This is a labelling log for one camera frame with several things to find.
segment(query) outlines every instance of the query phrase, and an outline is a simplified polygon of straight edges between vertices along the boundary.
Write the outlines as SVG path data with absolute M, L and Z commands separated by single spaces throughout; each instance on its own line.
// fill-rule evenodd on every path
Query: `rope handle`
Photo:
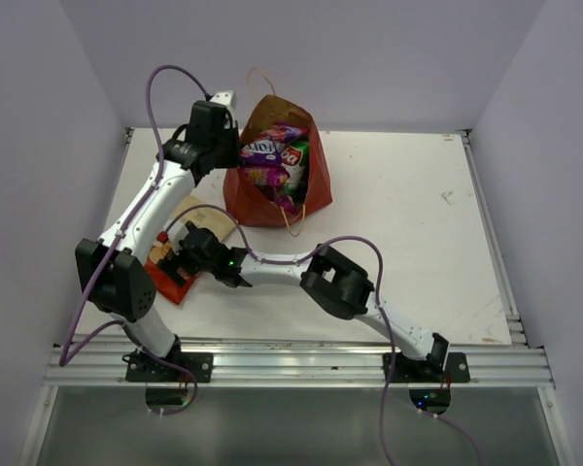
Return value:
M 246 75 L 246 86 L 249 89 L 249 92 L 253 97 L 253 100 L 255 100 L 255 102 L 259 101 L 259 97 L 255 90 L 253 89 L 253 82 L 251 81 L 251 76 L 253 75 L 254 71 L 257 71 L 261 75 L 261 77 L 264 78 L 268 84 L 270 84 L 270 89 L 272 89 L 272 95 L 276 95 L 276 91 L 274 90 L 274 83 L 272 82 L 268 74 L 261 68 L 254 66 L 249 70 L 248 74 Z
M 300 233 L 302 233 L 302 230 L 304 230 L 304 218 L 306 216 L 307 213 L 307 208 L 306 208 L 306 204 L 302 204 L 302 219 L 300 220 L 300 229 L 298 231 L 296 231 L 295 233 L 292 232 L 292 227 L 290 226 L 290 221 L 288 220 L 288 216 L 285 214 L 285 210 L 281 207 L 281 215 L 283 216 L 283 219 L 285 220 L 285 226 L 288 228 L 288 233 L 290 233 L 290 235 L 292 235 L 294 238 L 297 238 L 298 236 L 300 236 Z

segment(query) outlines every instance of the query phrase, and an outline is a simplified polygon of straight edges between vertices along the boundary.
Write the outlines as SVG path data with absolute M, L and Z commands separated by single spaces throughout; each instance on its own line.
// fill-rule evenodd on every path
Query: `gray wall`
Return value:
M 60 4 L 0 1 L 0 465 L 17 461 L 78 295 L 74 246 L 103 224 L 122 145 Z
M 548 0 L 473 131 L 525 330 L 583 464 L 583 0 Z
M 543 0 L 61 0 L 123 123 L 149 126 L 151 70 L 188 67 L 210 91 L 253 100 L 252 66 L 322 128 L 442 131 L 472 127 Z M 258 88 L 264 91 L 265 86 Z M 185 122 L 196 88 L 160 77 L 161 126 Z

